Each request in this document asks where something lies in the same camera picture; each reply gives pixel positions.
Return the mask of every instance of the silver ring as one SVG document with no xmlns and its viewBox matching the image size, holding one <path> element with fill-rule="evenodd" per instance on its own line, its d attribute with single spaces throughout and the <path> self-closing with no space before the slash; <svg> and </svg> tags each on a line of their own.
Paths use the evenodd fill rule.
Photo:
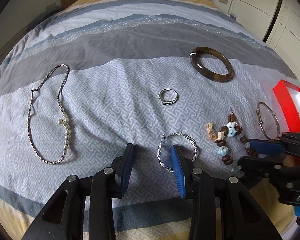
<svg viewBox="0 0 300 240">
<path fill-rule="evenodd" d="M 280 136 L 280 124 L 279 124 L 279 122 L 278 122 L 278 118 L 275 116 L 274 112 L 271 110 L 271 108 L 270 108 L 266 103 L 264 103 L 264 102 L 259 102 L 259 103 L 258 103 L 258 105 L 257 105 L 257 110 L 256 110 L 257 118 L 258 118 L 258 125 L 260 126 L 262 133 L 263 133 L 269 140 L 275 140 L 275 138 L 270 138 L 270 137 L 266 134 L 265 130 L 263 129 L 263 126 L 262 126 L 263 120 L 262 120 L 262 118 L 261 118 L 261 112 L 260 112 L 260 107 L 259 107 L 260 105 L 264 105 L 264 106 L 269 110 L 269 112 L 271 113 L 271 115 L 272 115 L 272 117 L 273 117 L 273 119 L 274 119 L 274 121 L 275 121 L 275 124 L 277 125 L 277 136 L 276 136 L 275 138 L 278 138 L 278 137 Z"/>
<path fill-rule="evenodd" d="M 173 100 L 171 100 L 171 101 L 167 101 L 167 100 L 162 99 L 161 95 L 162 95 L 162 93 L 164 93 L 166 91 L 172 91 L 172 92 L 174 92 L 176 94 L 176 97 Z M 160 93 L 158 94 L 158 98 L 160 99 L 161 104 L 163 104 L 164 106 L 167 106 L 167 105 L 174 104 L 178 100 L 179 95 L 178 95 L 178 93 L 175 90 L 173 90 L 171 88 L 165 88 L 164 90 L 160 91 Z"/>
<path fill-rule="evenodd" d="M 192 144 L 193 146 L 193 152 L 194 152 L 194 155 L 193 155 L 193 158 L 192 158 L 192 162 L 194 163 L 196 160 L 197 160 L 197 153 L 198 153 L 198 148 L 197 148 L 197 144 L 195 143 L 195 140 L 192 139 L 190 137 L 190 135 L 186 134 L 186 133 L 181 133 L 181 132 L 175 132 L 175 133 L 171 133 L 169 134 L 168 136 L 165 136 L 164 134 L 161 136 L 161 141 L 160 141 L 160 144 L 158 145 L 158 149 L 157 149 L 157 158 L 159 160 L 159 163 L 162 167 L 164 167 L 167 171 L 169 172 L 173 172 L 173 168 L 170 168 L 168 167 L 167 165 L 164 164 L 164 162 L 161 160 L 161 144 L 162 144 L 162 141 L 163 139 L 166 139 L 168 137 L 171 137 L 171 136 L 180 136 L 182 135 L 184 138 L 188 139 L 190 141 L 190 143 Z"/>
</svg>

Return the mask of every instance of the bed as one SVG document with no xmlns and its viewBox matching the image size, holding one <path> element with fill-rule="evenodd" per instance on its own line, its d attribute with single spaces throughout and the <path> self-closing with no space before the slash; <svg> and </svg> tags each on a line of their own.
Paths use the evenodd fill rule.
<svg viewBox="0 0 300 240">
<path fill-rule="evenodd" d="M 199 46 L 229 59 L 235 73 L 230 82 L 208 80 L 192 67 L 189 54 Z M 216 58 L 206 56 L 202 62 L 226 73 Z M 27 114 L 31 90 L 58 64 L 70 67 L 62 104 L 73 132 L 65 160 L 48 165 L 31 149 Z M 33 141 L 48 160 L 58 159 L 63 149 L 56 96 L 65 73 L 58 68 L 33 104 Z M 173 174 L 159 165 L 162 134 L 188 133 L 199 148 L 195 166 L 226 178 L 206 124 L 224 125 L 231 107 L 249 138 L 265 139 L 255 114 L 257 103 L 264 101 L 281 130 L 288 131 L 272 93 L 281 79 L 300 86 L 272 49 L 211 0 L 78 0 L 26 34 L 0 66 L 1 224 L 12 239 L 21 239 L 69 175 L 92 176 L 133 143 L 137 151 L 128 191 L 123 199 L 113 199 L 117 239 L 187 239 L 192 203 L 180 198 Z M 178 92 L 175 104 L 160 103 L 157 95 L 164 88 Z M 167 163 L 173 143 L 191 150 L 187 140 L 167 141 L 162 148 Z M 238 138 L 231 142 L 231 154 L 235 160 L 245 155 Z M 298 229 L 293 207 L 277 201 L 266 179 L 250 192 L 283 239 L 290 239 Z M 220 239 L 218 205 L 216 214 Z M 88 215 L 89 199 L 84 239 Z"/>
</svg>

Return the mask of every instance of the wooden bead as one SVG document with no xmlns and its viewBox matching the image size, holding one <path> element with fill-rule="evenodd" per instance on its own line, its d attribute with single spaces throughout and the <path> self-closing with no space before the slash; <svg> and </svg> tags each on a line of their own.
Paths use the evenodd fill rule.
<svg viewBox="0 0 300 240">
<path fill-rule="evenodd" d="M 254 148 L 253 148 L 252 146 L 250 146 L 250 147 L 246 150 L 246 152 L 249 153 L 249 152 L 251 152 L 252 150 L 254 150 Z"/>
<path fill-rule="evenodd" d="M 235 117 L 234 114 L 229 114 L 228 115 L 228 122 L 234 122 L 237 118 Z"/>
<path fill-rule="evenodd" d="M 229 155 L 229 154 L 227 154 L 227 155 L 225 155 L 225 156 L 223 156 L 222 158 L 221 158 L 221 160 L 223 161 L 223 162 L 227 162 L 227 161 L 229 161 L 231 159 L 231 156 Z"/>
<path fill-rule="evenodd" d="M 223 132 L 224 135 L 228 134 L 228 127 L 226 127 L 225 125 L 221 127 L 220 132 Z"/>
<path fill-rule="evenodd" d="M 230 158 L 230 160 L 229 160 L 229 161 L 227 161 L 227 162 L 224 162 L 224 164 L 225 164 L 225 165 L 230 165 L 231 163 L 233 163 L 233 158 Z"/>
<path fill-rule="evenodd" d="M 253 155 L 256 152 L 254 148 L 252 148 L 252 150 L 248 151 L 249 149 L 247 149 L 247 151 L 246 151 L 248 155 Z"/>
<path fill-rule="evenodd" d="M 240 142 L 242 142 L 242 143 L 247 143 L 247 142 L 248 142 L 247 137 L 246 137 L 245 135 L 242 136 L 242 137 L 240 138 Z"/>
<path fill-rule="evenodd" d="M 226 140 L 222 140 L 221 142 L 217 143 L 218 147 L 225 146 L 225 145 L 226 145 Z"/>
<path fill-rule="evenodd" d="M 237 132 L 235 133 L 235 135 L 239 135 L 239 134 L 241 133 L 241 131 L 242 131 L 242 128 L 241 128 L 241 126 L 236 125 L 236 126 L 235 126 L 235 130 L 237 131 Z"/>
</svg>

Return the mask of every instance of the tassel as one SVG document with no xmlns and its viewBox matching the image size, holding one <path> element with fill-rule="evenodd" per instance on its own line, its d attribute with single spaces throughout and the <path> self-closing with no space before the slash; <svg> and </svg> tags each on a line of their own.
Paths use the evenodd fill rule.
<svg viewBox="0 0 300 240">
<path fill-rule="evenodd" d="M 208 135 L 209 135 L 209 138 L 211 141 L 217 140 L 218 137 L 212 128 L 212 122 L 207 123 L 207 131 L 208 131 Z"/>
</svg>

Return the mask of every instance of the white cabinet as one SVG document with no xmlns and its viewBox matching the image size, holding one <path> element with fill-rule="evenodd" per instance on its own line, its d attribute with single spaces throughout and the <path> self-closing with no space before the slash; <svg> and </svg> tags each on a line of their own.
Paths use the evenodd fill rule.
<svg viewBox="0 0 300 240">
<path fill-rule="evenodd" d="M 266 43 L 279 54 L 300 81 L 300 5 L 297 0 L 283 0 Z"/>
<path fill-rule="evenodd" d="M 263 39 L 277 8 L 278 0 L 233 0 L 229 13 L 259 39 Z"/>
</svg>

